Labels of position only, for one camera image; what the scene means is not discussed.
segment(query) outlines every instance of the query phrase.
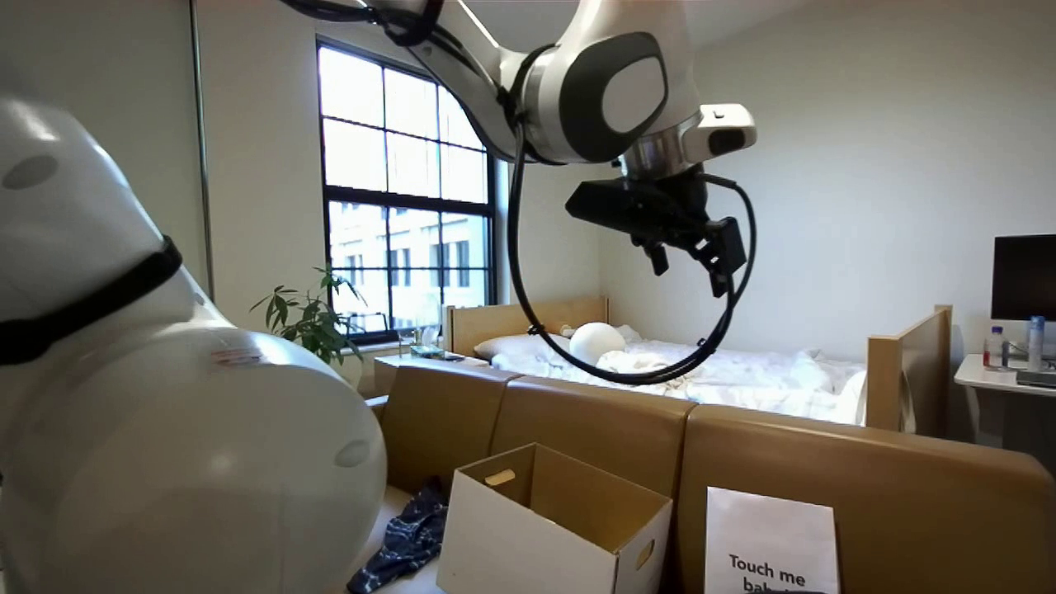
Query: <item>white bedsheet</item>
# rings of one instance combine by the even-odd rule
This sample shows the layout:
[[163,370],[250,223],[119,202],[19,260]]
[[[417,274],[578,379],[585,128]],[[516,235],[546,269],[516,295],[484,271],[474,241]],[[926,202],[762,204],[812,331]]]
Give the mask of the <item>white bedsheet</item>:
[[[636,339],[604,353],[597,367],[614,373],[648,373],[648,370],[671,367],[688,353],[689,353],[688,342]],[[530,375],[614,386],[606,379],[597,379],[564,362],[557,353],[542,353],[542,351],[497,353],[492,357],[492,367],[530,373]],[[794,351],[794,353],[719,351],[680,379],[633,386],[633,390],[672,396],[672,399],[694,399],[694,402],[846,422],[846,427],[866,422],[866,362],[820,357],[807,351]]]

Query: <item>potted plant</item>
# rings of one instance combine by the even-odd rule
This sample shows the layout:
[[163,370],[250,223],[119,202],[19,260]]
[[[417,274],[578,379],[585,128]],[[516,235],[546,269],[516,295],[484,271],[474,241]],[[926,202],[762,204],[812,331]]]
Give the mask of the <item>potted plant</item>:
[[320,284],[315,290],[298,290],[287,284],[272,289],[250,309],[263,307],[263,323],[276,338],[300,342],[323,362],[342,362],[342,351],[351,347],[360,360],[356,342],[348,339],[353,316],[332,309],[330,295],[356,289],[348,278],[332,278],[330,269],[320,269]]

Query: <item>wooden headboard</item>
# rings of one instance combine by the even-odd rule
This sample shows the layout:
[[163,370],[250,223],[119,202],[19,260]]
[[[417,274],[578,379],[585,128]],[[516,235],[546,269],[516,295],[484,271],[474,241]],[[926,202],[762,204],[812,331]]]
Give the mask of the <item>wooden headboard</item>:
[[[562,326],[612,322],[606,296],[538,301],[530,309],[550,335]],[[517,304],[446,307],[442,338],[451,353],[472,353],[483,339],[513,335],[527,335],[527,316]]]
[[904,335],[867,339],[866,427],[948,436],[950,323],[953,307],[942,304]]

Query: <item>window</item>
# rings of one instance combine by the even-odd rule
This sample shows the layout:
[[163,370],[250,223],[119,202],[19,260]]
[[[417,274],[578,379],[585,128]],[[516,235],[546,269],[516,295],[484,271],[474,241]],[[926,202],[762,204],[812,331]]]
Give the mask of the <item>window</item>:
[[326,259],[356,289],[332,307],[356,342],[494,301],[494,162],[442,85],[320,42],[320,133]]

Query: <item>cardboard box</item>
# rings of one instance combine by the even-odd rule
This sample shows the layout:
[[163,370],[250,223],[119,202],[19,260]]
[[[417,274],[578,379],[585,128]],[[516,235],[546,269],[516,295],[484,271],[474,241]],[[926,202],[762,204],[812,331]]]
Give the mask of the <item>cardboard box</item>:
[[454,470],[446,594],[656,591],[671,498],[546,446]]

